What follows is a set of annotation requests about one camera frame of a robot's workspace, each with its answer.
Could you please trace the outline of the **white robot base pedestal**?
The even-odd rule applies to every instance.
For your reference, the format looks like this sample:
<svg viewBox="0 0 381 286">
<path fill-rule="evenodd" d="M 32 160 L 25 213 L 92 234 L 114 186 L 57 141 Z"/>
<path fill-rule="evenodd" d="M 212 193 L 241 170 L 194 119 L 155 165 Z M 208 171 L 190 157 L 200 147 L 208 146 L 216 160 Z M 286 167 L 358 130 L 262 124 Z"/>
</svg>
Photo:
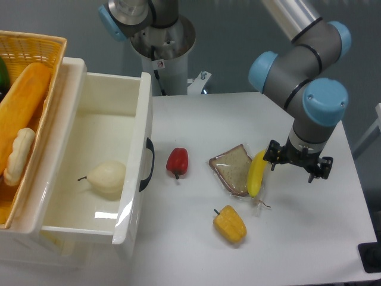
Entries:
<svg viewBox="0 0 381 286">
<path fill-rule="evenodd" d="M 142 70 L 152 77 L 153 96 L 207 93 L 211 73 L 203 70 L 194 78 L 188 77 L 188 56 L 195 39 L 193 24 L 182 15 L 170 27 L 149 26 L 130 38 Z"/>
</svg>

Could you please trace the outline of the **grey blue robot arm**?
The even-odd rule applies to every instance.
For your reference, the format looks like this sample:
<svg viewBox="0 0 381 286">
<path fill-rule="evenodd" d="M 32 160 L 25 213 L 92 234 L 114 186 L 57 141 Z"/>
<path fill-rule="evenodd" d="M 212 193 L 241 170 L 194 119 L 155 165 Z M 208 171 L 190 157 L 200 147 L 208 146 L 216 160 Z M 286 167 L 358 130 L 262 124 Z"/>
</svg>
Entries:
<svg viewBox="0 0 381 286">
<path fill-rule="evenodd" d="M 264 158 L 272 166 L 292 164 L 311 179 L 327 179 L 333 159 L 321 152 L 343 118 L 348 93 L 320 75 L 348 52 L 351 34 L 337 21 L 325 22 L 308 1 L 264 1 L 264 6 L 293 47 L 285 55 L 262 53 L 248 80 L 294 119 L 286 144 L 271 141 Z M 98 15 L 115 40 L 131 42 L 153 78 L 154 95 L 190 92 L 188 53 L 195 28 L 180 15 L 177 1 L 108 1 Z"/>
</svg>

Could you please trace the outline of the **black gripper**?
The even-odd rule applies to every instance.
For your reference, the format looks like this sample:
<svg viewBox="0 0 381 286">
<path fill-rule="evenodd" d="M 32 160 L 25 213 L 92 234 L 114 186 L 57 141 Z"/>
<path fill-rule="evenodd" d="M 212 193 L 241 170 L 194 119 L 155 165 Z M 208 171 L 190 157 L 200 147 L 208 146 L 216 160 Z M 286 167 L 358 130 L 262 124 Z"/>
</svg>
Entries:
<svg viewBox="0 0 381 286">
<path fill-rule="evenodd" d="M 264 153 L 263 160 L 271 164 L 273 171 L 277 164 L 292 164 L 304 168 L 308 173 L 308 183 L 314 179 L 328 179 L 333 165 L 333 157 L 320 158 L 321 151 L 312 153 L 307 147 L 295 148 L 290 140 L 284 146 L 271 140 Z"/>
</svg>

